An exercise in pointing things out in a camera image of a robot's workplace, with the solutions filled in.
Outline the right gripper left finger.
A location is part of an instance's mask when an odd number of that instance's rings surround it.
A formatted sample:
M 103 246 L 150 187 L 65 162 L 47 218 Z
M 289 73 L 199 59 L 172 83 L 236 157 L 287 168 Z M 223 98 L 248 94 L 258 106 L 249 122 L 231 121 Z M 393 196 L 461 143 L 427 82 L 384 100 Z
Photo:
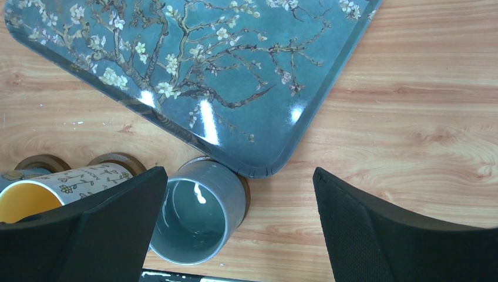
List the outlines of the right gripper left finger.
M 139 281 L 168 176 L 161 166 L 52 210 L 1 221 L 2 281 Z

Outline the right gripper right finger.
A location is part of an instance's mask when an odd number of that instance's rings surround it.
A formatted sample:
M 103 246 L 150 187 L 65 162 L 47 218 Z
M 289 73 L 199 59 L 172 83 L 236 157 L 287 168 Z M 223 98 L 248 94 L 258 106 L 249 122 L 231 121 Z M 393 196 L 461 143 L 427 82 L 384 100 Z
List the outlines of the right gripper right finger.
M 336 281 L 497 280 L 497 228 L 415 213 L 320 167 L 313 185 Z

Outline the brown round coaster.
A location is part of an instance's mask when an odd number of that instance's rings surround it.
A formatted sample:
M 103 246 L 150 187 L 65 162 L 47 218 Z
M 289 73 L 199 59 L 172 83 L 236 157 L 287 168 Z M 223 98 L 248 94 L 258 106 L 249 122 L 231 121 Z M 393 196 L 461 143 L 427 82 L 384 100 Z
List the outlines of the brown round coaster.
M 70 170 L 71 167 L 61 158 L 49 155 L 35 155 L 27 157 L 17 164 L 15 170 L 27 170 L 27 169 L 45 169 L 51 173 L 63 172 Z
M 210 161 L 210 162 L 214 162 L 214 163 L 218 163 L 219 164 L 219 162 L 215 161 L 210 156 L 199 156 L 199 157 L 195 157 L 194 159 L 189 160 L 188 162 L 185 162 L 183 165 L 181 165 L 178 168 L 178 170 L 183 169 L 186 166 L 191 165 L 192 163 L 200 162 L 200 161 Z M 251 191 L 250 191 L 250 186 L 248 184 L 247 178 L 243 177 L 242 175 L 238 174 L 237 172 L 235 172 L 235 171 L 233 171 L 231 169 L 229 169 L 229 170 L 231 172 L 233 172 L 238 177 L 239 181 L 241 182 L 241 184 L 242 184 L 242 186 L 244 188 L 244 193 L 245 193 L 245 211 L 244 211 L 243 219 L 242 219 L 241 223 L 239 224 L 239 226 L 240 226 L 240 225 L 242 225 L 243 221 L 247 217 L 247 214 L 248 214 L 249 209 L 250 209 L 250 205 L 251 205 Z
M 147 170 L 143 163 L 134 156 L 127 153 L 117 152 L 97 156 L 88 163 L 88 166 L 102 163 L 114 163 L 120 165 L 127 169 L 132 176 L 137 176 Z

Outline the white floral mug yellow inside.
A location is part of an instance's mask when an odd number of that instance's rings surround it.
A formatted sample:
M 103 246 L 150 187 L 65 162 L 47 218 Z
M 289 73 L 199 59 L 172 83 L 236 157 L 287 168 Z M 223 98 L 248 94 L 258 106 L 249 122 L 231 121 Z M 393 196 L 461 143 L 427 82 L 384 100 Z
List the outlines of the white floral mug yellow inside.
M 16 223 L 102 192 L 133 177 L 115 163 L 101 163 L 20 180 L 1 191 L 1 222 Z

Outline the grey ceramic mug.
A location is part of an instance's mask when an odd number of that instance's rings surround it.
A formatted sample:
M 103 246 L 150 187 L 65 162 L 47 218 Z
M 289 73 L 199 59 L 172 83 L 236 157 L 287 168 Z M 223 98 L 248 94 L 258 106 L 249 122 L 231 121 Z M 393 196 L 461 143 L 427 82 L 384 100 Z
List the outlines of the grey ceramic mug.
M 233 235 L 244 211 L 244 188 L 233 172 L 220 163 L 192 163 L 169 177 L 149 248 L 174 264 L 204 263 Z

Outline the blue butterfly mug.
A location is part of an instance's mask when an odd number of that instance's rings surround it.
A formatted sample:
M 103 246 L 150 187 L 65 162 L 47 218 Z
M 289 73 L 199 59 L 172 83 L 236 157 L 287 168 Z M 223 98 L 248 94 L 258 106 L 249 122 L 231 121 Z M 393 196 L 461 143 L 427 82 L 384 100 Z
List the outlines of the blue butterfly mug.
M 51 172 L 43 168 L 10 170 L 10 171 L 1 172 L 0 191 L 3 191 L 10 184 L 18 182 L 20 180 L 31 179 L 34 177 L 44 176 L 47 174 L 51 174 Z

